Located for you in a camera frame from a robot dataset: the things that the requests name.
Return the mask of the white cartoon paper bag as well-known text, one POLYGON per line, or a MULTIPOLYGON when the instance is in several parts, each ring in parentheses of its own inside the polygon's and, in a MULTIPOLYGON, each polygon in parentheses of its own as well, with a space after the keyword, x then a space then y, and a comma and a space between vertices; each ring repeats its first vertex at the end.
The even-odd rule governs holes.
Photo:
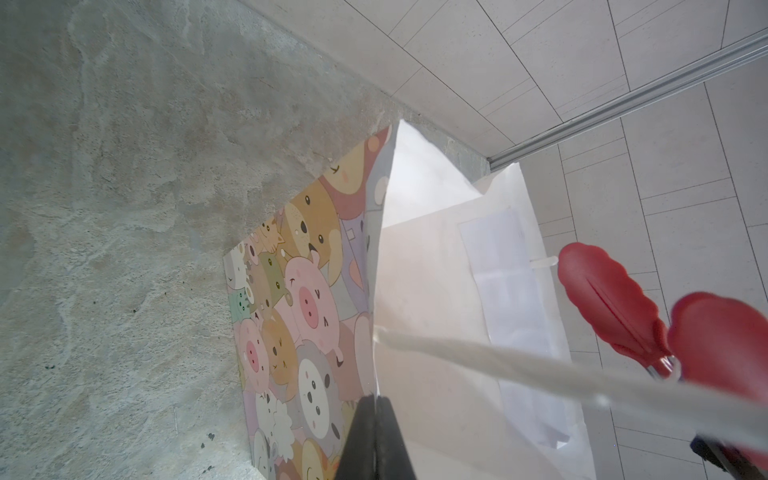
POLYGON ((560 251, 518 166, 471 182, 406 122, 358 144, 224 258, 257 477, 335 479, 375 395, 417 479, 591 479, 585 406, 677 423, 701 457, 765 478, 767 402, 614 351, 560 251))

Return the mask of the aluminium corner post right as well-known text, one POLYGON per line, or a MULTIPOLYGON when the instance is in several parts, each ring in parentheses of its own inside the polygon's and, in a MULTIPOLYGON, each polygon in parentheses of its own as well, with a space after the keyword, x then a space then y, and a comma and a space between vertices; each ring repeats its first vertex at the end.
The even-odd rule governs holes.
POLYGON ((741 68, 766 55, 767 31, 763 29, 490 157, 490 170, 499 171, 539 151, 741 68))

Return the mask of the red kitchen tongs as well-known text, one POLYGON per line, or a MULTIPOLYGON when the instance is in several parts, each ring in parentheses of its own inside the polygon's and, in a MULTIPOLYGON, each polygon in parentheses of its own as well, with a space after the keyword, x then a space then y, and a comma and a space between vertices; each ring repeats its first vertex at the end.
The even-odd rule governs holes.
POLYGON ((653 378, 767 402, 767 319, 755 308, 693 292, 675 303, 665 324, 620 263, 580 242, 560 251, 557 275, 596 335, 653 378))

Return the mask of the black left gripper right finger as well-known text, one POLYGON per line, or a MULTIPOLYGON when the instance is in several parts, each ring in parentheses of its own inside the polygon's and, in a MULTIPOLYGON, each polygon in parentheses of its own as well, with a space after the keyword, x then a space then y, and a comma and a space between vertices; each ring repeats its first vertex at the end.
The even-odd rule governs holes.
POLYGON ((375 478, 417 479, 392 403, 383 396, 375 399, 375 478))

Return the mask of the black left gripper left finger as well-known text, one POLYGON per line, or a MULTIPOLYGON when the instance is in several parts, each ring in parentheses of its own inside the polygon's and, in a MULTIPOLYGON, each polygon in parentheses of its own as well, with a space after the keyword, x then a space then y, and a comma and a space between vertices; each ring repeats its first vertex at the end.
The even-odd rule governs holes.
POLYGON ((355 410, 342 451, 336 480, 376 478, 376 396, 363 397, 355 410))

